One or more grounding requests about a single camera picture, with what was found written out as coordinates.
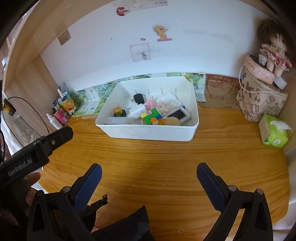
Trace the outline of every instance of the blue gripper pad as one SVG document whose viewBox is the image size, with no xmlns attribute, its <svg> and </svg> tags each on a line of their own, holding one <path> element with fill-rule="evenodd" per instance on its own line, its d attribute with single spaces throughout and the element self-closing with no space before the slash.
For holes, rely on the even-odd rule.
<svg viewBox="0 0 296 241">
<path fill-rule="evenodd" d="M 102 178 L 102 168 L 99 164 L 92 164 L 83 177 L 79 177 L 71 187 L 69 196 L 72 208 L 79 213 L 86 208 L 94 190 Z"/>
<path fill-rule="evenodd" d="M 209 200 L 211 201 L 214 209 L 221 212 L 224 211 L 227 205 L 227 197 L 225 196 L 227 185 L 225 184 L 225 182 L 219 176 L 216 176 L 206 163 L 198 164 L 196 175 Z M 220 186 L 222 186 L 223 188 L 223 186 L 225 185 L 224 191 L 219 188 L 219 183 L 216 183 L 221 181 L 222 185 L 220 183 Z"/>
</svg>

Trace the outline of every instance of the white plastic bin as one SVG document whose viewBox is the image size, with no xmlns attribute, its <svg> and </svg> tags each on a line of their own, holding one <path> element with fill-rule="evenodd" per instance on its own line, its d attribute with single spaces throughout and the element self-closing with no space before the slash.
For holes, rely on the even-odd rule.
<svg viewBox="0 0 296 241">
<path fill-rule="evenodd" d="M 117 106 L 129 114 L 129 110 L 137 105 L 131 102 L 135 94 L 153 95 L 156 98 L 168 92 L 173 93 L 191 115 L 191 120 L 184 126 L 104 125 L 106 118 L 114 115 L 113 109 Z M 116 85 L 96 119 L 96 125 L 110 137 L 162 141 L 190 141 L 198 124 L 194 87 L 183 76 L 122 81 Z"/>
</svg>

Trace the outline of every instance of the wooden table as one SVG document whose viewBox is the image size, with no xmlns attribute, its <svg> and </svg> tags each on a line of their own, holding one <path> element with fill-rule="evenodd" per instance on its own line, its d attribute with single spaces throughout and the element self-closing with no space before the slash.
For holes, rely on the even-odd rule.
<svg viewBox="0 0 296 241">
<path fill-rule="evenodd" d="M 98 228 L 145 205 L 157 241 L 203 240 L 220 215 L 196 178 L 196 166 L 206 162 L 228 185 L 263 189 L 273 223 L 284 217 L 289 180 L 282 149 L 263 145 L 258 123 L 246 121 L 240 111 L 198 109 L 200 124 L 190 142 L 110 138 L 95 119 L 72 118 L 74 138 L 50 156 L 40 183 L 57 192 L 99 163 L 103 177 L 91 202 L 108 194 L 109 204 L 97 212 Z"/>
</svg>

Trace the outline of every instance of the metal screw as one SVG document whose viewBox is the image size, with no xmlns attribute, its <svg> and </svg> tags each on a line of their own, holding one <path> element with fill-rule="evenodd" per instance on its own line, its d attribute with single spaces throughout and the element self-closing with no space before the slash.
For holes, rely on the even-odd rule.
<svg viewBox="0 0 296 241">
<path fill-rule="evenodd" d="M 234 185 L 230 185 L 228 188 L 229 188 L 229 190 L 231 190 L 233 192 L 237 190 L 237 187 Z"/>
<path fill-rule="evenodd" d="M 37 195 L 37 196 L 41 196 L 42 192 L 43 192 L 43 191 L 39 190 L 38 192 L 36 192 L 36 195 Z"/>
<path fill-rule="evenodd" d="M 263 190 L 260 189 L 260 188 L 258 188 L 258 189 L 257 189 L 257 193 L 259 193 L 259 194 L 263 194 Z"/>
<path fill-rule="evenodd" d="M 66 193 L 66 192 L 70 191 L 70 187 L 65 186 L 65 187 L 63 187 L 62 191 Z"/>
</svg>

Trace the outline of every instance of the floral dress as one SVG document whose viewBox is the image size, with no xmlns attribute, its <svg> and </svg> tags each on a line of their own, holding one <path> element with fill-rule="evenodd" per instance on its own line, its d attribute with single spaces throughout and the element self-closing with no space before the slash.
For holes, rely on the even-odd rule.
<svg viewBox="0 0 296 241">
<path fill-rule="evenodd" d="M 282 49 L 278 48 L 274 44 L 262 44 L 261 46 L 261 54 L 267 58 L 271 58 L 275 62 L 275 66 L 280 66 L 284 71 L 289 71 L 292 64 Z"/>
</svg>

